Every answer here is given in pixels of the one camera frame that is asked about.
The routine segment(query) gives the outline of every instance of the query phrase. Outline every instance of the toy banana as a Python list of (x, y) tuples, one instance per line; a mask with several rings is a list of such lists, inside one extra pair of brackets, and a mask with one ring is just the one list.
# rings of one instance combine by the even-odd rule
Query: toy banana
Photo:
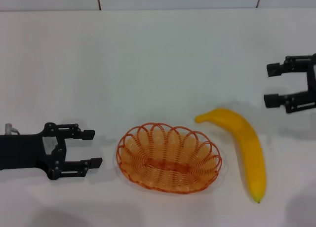
[(241, 115), (224, 108), (199, 115), (195, 121), (209, 121), (232, 133), (241, 150), (250, 195), (260, 203), (266, 190), (266, 171), (260, 142), (251, 125)]

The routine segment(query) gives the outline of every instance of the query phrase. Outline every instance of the orange wicker basket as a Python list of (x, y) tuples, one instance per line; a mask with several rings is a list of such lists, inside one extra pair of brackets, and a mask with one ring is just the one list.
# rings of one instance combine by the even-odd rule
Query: orange wicker basket
[(116, 157), (130, 181), (180, 194), (206, 189), (222, 166), (217, 147), (203, 133), (164, 123), (130, 129), (120, 140)]

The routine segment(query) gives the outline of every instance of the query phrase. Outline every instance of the woven basket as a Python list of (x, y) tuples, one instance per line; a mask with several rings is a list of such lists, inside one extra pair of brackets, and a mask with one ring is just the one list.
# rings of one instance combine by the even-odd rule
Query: woven basket
[(130, 181), (180, 194), (206, 189), (222, 166), (217, 147), (203, 133), (164, 123), (130, 129), (120, 140), (116, 157)]

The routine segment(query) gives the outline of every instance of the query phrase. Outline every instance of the white table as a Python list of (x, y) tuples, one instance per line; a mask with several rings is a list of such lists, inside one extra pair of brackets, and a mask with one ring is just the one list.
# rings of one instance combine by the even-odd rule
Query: white table
[[(306, 89), (305, 75), (266, 65), (316, 52), (316, 9), (0, 13), (0, 132), (46, 122), (96, 130), (68, 160), (102, 156), (85, 178), (0, 172), (0, 220), (12, 227), (311, 227), (316, 225), (315, 110), (266, 109), (265, 93)], [(217, 106), (259, 134), (268, 190), (243, 187), (232, 137), (194, 117)], [(132, 185), (115, 169), (119, 139), (149, 121), (207, 134), (224, 159), (207, 190), (175, 195)]]

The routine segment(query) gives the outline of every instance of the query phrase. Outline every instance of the white tabletop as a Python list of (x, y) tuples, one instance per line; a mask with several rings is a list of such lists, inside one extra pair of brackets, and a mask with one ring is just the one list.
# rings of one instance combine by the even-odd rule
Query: white tabletop
[[(316, 9), (0, 13), (0, 133), (6, 122), (27, 134), (77, 122), (96, 136), (69, 141), (67, 159), (104, 159), (85, 178), (0, 171), (1, 225), (316, 226), (316, 110), (287, 115), (263, 102), (306, 89), (305, 75), (268, 79), (266, 65), (316, 53), (315, 28)], [(243, 187), (232, 137), (194, 123), (218, 106), (259, 134), (268, 178), (260, 204)], [(119, 139), (151, 121), (204, 132), (223, 156), (217, 181), (176, 195), (118, 175)]]

